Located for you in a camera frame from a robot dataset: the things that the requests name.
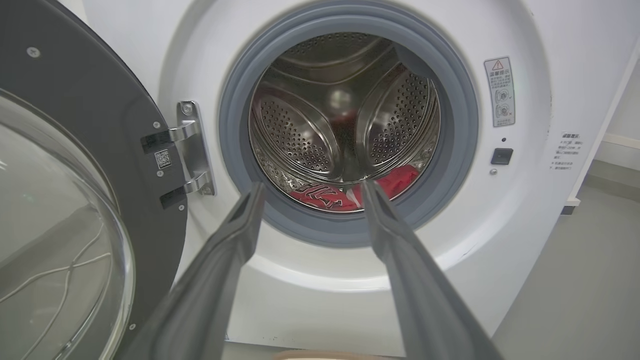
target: warning sticker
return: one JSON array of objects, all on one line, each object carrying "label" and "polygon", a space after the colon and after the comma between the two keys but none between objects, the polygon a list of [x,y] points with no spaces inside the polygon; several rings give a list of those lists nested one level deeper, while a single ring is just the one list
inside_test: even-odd
[{"label": "warning sticker", "polygon": [[516,122],[516,102],[513,93],[513,76],[508,57],[484,62],[486,77],[491,90],[493,126],[513,125]]},{"label": "warning sticker", "polygon": [[576,155],[582,151],[580,134],[563,132],[549,170],[571,170]]}]

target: laundry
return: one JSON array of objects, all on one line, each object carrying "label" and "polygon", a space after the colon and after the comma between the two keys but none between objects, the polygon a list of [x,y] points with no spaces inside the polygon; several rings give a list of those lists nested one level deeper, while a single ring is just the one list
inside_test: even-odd
[{"label": "laundry", "polygon": [[[387,194],[389,199],[393,199],[407,189],[413,181],[418,177],[418,170],[411,165],[397,167],[385,177],[377,179],[376,182],[382,190]],[[352,200],[359,208],[364,206],[362,202],[362,190],[360,184],[354,186],[347,192],[347,198]]]},{"label": "laundry", "polygon": [[355,202],[349,200],[347,195],[338,188],[321,183],[303,185],[291,193],[294,199],[319,209],[350,211],[358,209]]},{"label": "laundry", "polygon": [[[376,182],[382,187],[389,199],[398,196],[418,177],[418,170],[411,165],[397,167]],[[357,184],[347,192],[328,184],[310,183],[289,193],[294,199],[319,209],[333,211],[351,211],[363,206],[362,191]]]}]

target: screw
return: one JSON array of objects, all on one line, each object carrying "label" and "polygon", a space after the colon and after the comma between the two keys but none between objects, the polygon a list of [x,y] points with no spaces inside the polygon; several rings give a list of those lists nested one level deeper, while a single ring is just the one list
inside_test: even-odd
[{"label": "screw", "polygon": [[184,104],[182,104],[182,112],[185,115],[191,115],[191,113],[193,112],[193,105],[190,102],[185,102]]},{"label": "screw", "polygon": [[40,50],[38,50],[37,47],[29,46],[27,48],[27,54],[29,54],[29,56],[32,57],[32,58],[39,58],[40,57]]}]

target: metal hinge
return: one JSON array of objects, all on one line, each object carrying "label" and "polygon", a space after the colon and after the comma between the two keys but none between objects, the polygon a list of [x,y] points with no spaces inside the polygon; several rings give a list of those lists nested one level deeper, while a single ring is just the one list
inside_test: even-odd
[{"label": "metal hinge", "polygon": [[176,112],[179,126],[166,131],[169,139],[176,144],[188,173],[189,180],[184,184],[184,192],[198,191],[202,195],[215,195],[198,105],[194,101],[179,101]]}]

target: gray rubber gasket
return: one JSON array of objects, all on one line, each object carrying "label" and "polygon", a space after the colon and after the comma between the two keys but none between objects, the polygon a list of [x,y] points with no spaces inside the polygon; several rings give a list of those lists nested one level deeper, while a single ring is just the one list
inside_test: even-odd
[{"label": "gray rubber gasket", "polygon": [[478,134],[476,95],[455,50],[424,20],[372,1],[333,1],[300,8],[265,30],[242,53],[230,73],[220,104],[220,146],[227,171],[240,192],[253,181],[267,184],[264,218],[279,231],[327,247],[368,246],[364,214],[331,214],[296,204],[260,171],[248,138],[252,90],[264,69],[291,46],[312,37],[356,31],[385,37],[427,63],[437,75],[442,125],[440,144],[420,179],[394,201],[414,229],[453,198],[467,175]]}]

